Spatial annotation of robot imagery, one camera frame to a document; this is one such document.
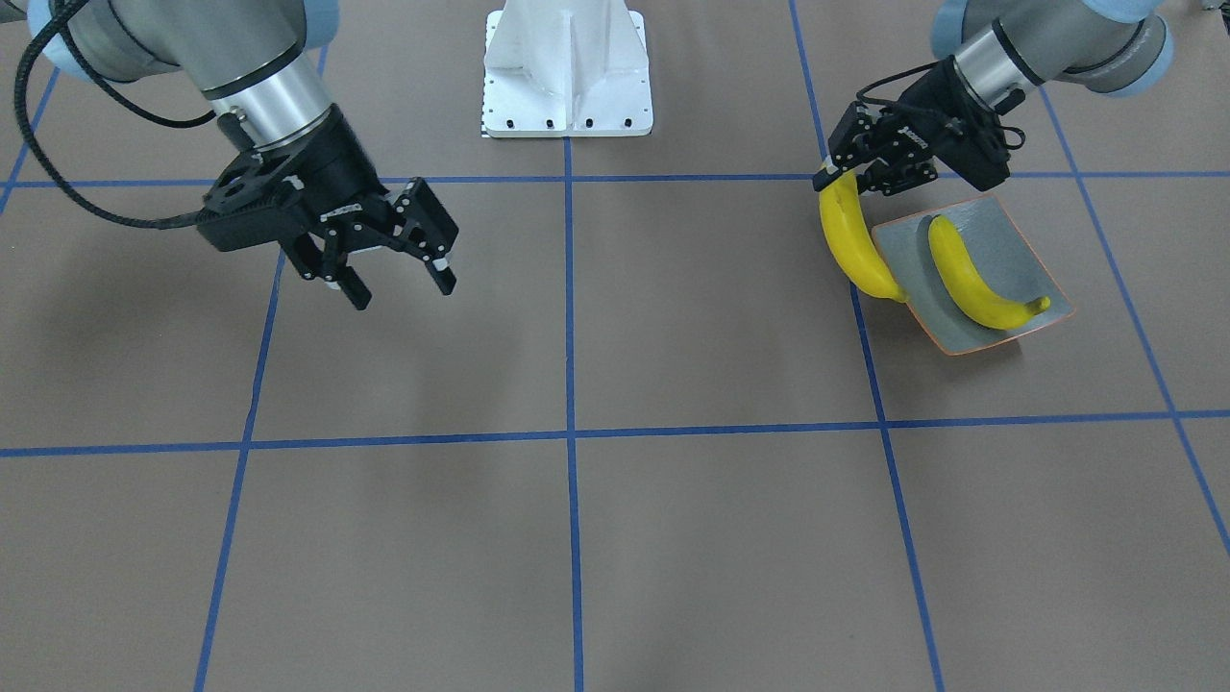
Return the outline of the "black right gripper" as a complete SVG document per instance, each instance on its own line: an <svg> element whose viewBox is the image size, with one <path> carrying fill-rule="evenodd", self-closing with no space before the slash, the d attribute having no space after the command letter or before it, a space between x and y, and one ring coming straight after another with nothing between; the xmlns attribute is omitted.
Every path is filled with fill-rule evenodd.
<svg viewBox="0 0 1230 692"><path fill-rule="evenodd" d="M443 295L454 293L458 224L423 177L400 189L383 187L337 104L303 136L237 154L203 197L197 229L220 253L277 242L300 279L333 284L355 310L365 310L371 293L348 264L344 241L353 229L339 218L351 210L379 216L381 200L383 246L413 256Z"/></svg>

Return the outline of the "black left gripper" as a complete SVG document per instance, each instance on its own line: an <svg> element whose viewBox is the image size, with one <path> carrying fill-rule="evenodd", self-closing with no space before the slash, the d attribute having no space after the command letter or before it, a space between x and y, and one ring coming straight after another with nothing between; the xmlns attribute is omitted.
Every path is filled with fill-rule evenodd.
<svg viewBox="0 0 1230 692"><path fill-rule="evenodd" d="M878 108L871 127L867 106ZM865 136L870 136L867 144ZM1000 117L970 93L954 58L899 73L856 92L827 138L827 157L812 177L815 192L866 161L860 194L895 195L934 183L935 161L978 191L1009 179L1009 145Z"/></svg>

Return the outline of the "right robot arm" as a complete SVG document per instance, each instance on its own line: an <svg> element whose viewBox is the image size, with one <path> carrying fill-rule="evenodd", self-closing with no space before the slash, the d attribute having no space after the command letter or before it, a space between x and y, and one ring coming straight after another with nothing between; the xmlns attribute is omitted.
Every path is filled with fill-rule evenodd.
<svg viewBox="0 0 1230 692"><path fill-rule="evenodd" d="M25 22L31 34L14 75L14 120L49 179L109 222L197 227L221 253L274 242L299 277L326 281L355 309L367 309L371 293L351 254L386 248L418 259L448 295L458 224L426 179L383 186L310 55L333 41L339 17L335 1L5 1L2 22ZM28 74L39 57L117 102L114 85L187 74L210 113L160 118L161 127L215 123L237 150L200 210L123 216L74 189L28 118Z"/></svg>

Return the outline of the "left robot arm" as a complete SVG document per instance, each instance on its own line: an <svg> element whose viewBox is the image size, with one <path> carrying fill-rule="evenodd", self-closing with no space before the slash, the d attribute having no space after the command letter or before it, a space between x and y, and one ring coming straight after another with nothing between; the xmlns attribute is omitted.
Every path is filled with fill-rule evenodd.
<svg viewBox="0 0 1230 692"><path fill-rule="evenodd" d="M900 73L907 87L865 86L827 138L815 191L849 177L860 194L926 186L937 166L978 191L1005 183L1025 132L1002 124L1038 87L1076 84L1130 97L1160 82L1173 34L1156 1L946 1L931 29L934 61Z"/></svg>

